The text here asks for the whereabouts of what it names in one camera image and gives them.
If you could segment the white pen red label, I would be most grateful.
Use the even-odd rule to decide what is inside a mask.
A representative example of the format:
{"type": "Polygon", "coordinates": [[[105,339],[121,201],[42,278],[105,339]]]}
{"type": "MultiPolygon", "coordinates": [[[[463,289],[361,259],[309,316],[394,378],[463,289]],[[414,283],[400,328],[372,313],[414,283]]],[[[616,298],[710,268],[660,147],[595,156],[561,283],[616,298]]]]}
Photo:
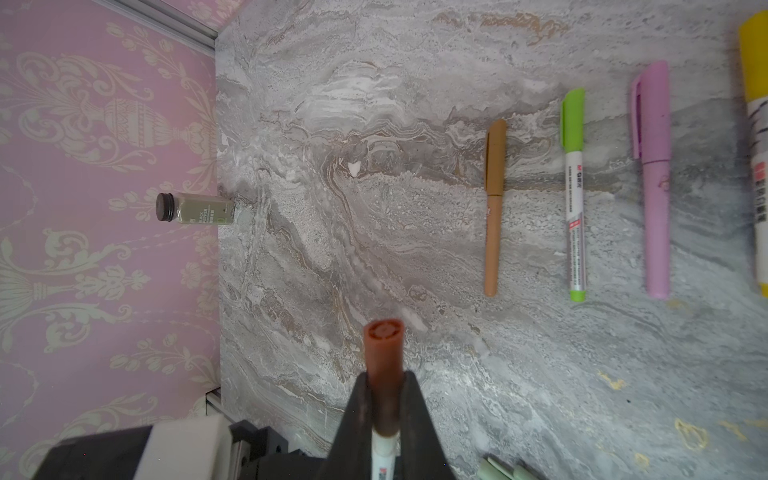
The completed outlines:
{"type": "Polygon", "coordinates": [[[393,480],[399,452],[399,434],[383,436],[376,429],[371,432],[371,479],[393,480]]]}

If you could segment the light green pen cap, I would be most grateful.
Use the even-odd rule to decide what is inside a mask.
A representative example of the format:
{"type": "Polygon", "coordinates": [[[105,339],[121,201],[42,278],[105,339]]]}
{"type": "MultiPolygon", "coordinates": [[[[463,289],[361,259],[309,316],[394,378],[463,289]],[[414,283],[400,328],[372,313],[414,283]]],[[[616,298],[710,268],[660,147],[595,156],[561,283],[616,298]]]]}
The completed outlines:
{"type": "Polygon", "coordinates": [[[582,151],[584,147],[585,89],[570,90],[561,102],[560,139],[565,153],[582,151]]]}

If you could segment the white pen yellow end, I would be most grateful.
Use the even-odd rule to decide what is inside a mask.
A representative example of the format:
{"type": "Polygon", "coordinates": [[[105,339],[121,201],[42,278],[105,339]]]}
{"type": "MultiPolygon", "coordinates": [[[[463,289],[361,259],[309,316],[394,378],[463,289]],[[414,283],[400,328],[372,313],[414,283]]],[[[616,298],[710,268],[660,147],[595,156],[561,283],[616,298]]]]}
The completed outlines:
{"type": "Polygon", "coordinates": [[[747,103],[749,156],[754,196],[755,272],[767,297],[767,96],[747,103]]]}

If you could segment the red brown pen cap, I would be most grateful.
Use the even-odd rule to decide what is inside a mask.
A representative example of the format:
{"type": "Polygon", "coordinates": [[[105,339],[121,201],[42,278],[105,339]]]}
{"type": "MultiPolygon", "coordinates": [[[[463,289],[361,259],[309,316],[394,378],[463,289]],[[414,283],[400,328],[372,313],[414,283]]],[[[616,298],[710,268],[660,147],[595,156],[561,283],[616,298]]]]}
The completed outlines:
{"type": "Polygon", "coordinates": [[[404,336],[405,326],[399,319],[373,321],[363,331],[373,428],[383,437],[393,437],[400,430],[404,336]]]}

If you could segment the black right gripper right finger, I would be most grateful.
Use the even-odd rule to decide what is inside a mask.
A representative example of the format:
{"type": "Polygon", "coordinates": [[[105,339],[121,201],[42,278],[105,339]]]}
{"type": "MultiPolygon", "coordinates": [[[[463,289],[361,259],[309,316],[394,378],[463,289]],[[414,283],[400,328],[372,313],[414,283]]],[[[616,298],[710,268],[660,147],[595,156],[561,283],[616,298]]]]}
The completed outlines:
{"type": "Polygon", "coordinates": [[[443,452],[416,376],[404,373],[399,399],[401,478],[405,480],[456,477],[443,452]]]}

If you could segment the pink pen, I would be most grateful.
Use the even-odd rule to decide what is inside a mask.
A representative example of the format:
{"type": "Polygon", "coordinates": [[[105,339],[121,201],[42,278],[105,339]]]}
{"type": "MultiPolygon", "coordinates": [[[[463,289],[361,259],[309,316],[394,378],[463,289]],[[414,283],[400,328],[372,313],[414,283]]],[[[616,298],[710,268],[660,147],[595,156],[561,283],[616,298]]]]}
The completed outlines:
{"type": "Polygon", "coordinates": [[[670,161],[642,165],[646,290],[654,299],[670,293],[670,161]]]}

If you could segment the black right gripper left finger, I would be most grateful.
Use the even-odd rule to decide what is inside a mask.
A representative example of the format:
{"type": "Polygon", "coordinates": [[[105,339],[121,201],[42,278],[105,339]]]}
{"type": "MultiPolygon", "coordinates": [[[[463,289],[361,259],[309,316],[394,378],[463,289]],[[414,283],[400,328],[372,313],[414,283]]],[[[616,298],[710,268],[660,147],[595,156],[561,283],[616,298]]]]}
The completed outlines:
{"type": "Polygon", "coordinates": [[[355,381],[331,449],[316,475],[317,479],[371,479],[372,408],[368,375],[363,372],[355,381]]]}

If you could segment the yellow pen cap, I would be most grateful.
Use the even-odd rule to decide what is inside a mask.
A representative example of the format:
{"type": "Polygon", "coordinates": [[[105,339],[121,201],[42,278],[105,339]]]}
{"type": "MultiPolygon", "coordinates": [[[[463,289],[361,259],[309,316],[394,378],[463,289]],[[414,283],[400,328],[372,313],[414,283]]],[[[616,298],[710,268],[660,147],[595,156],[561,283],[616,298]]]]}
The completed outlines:
{"type": "Polygon", "coordinates": [[[739,28],[739,47],[747,103],[767,96],[768,11],[752,15],[739,28]]]}

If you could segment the pink pen cap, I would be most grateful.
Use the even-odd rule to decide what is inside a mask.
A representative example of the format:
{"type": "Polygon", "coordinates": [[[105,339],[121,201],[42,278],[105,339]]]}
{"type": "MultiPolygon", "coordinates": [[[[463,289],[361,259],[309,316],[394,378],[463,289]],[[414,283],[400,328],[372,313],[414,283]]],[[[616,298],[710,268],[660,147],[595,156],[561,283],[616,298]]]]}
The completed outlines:
{"type": "Polygon", "coordinates": [[[664,60],[647,66],[630,89],[632,150],[643,164],[671,159],[669,66],[664,60]]]}

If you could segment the orange brown pen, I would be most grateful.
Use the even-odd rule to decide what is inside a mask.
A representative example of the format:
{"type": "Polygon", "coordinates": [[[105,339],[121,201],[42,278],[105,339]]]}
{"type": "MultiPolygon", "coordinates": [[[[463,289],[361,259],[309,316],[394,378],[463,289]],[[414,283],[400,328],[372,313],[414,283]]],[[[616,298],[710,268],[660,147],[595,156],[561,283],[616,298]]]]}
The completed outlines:
{"type": "Polygon", "coordinates": [[[503,194],[488,196],[486,193],[484,294],[488,297],[495,296],[498,288],[503,194]]]}

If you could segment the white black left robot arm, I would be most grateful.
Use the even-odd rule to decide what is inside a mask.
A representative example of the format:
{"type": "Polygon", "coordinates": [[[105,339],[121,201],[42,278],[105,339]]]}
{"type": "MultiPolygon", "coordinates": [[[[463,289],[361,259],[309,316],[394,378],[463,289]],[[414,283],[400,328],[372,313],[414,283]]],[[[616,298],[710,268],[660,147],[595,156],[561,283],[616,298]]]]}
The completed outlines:
{"type": "Polygon", "coordinates": [[[323,460],[270,427],[223,415],[74,437],[56,444],[35,479],[312,479],[323,460]]]}

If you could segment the white pen green end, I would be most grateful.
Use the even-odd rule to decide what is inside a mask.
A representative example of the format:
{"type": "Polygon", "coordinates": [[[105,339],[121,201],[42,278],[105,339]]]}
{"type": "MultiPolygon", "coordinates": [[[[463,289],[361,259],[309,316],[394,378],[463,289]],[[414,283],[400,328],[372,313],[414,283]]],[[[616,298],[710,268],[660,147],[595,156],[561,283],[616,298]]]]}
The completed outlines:
{"type": "Polygon", "coordinates": [[[583,150],[565,153],[565,186],[569,293],[574,302],[586,300],[583,150]]]}

